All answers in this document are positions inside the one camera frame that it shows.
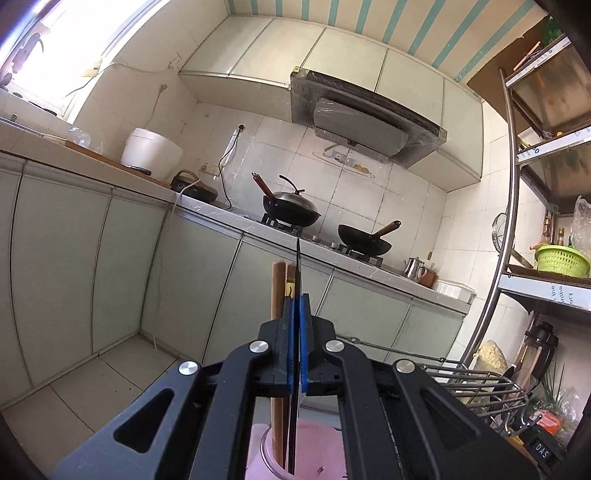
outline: white container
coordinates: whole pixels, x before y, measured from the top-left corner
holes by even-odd
[[[474,289],[463,283],[451,280],[437,280],[433,286],[433,290],[467,304],[472,304],[472,300],[476,297],[476,291]]]
[[[152,172],[152,177],[166,180],[183,156],[183,149],[162,135],[136,128],[125,142],[121,163],[141,167]]]

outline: range hood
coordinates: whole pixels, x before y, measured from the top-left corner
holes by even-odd
[[[352,83],[296,68],[291,121],[381,162],[409,168],[447,140],[447,132],[400,103]]]

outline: stainless steel rack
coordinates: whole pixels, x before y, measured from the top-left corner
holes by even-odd
[[[519,177],[530,185],[556,223],[573,212],[579,195],[591,199],[591,74],[570,40],[557,39],[517,72],[502,88],[509,124],[509,199],[505,235],[484,308],[461,361],[469,364],[491,322],[499,296],[507,294],[533,311],[591,322],[591,284],[570,277],[542,278],[535,272],[509,272],[515,238]],[[514,111],[546,140],[517,150]]]
[[[472,413],[503,437],[519,435],[536,421],[527,418],[527,392],[517,383],[492,371],[470,370],[464,363],[444,357],[421,355],[338,335],[345,342],[364,345],[410,358]]]

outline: stainless steel kettle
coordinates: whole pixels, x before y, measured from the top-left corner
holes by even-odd
[[[404,262],[403,276],[409,280],[418,281],[419,277],[424,273],[425,262],[419,257],[411,257]]]

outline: pink container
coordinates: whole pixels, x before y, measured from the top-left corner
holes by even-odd
[[[346,478],[341,433],[312,420],[297,422],[295,475],[279,466],[272,455],[269,427],[252,426],[245,480],[341,480]]]

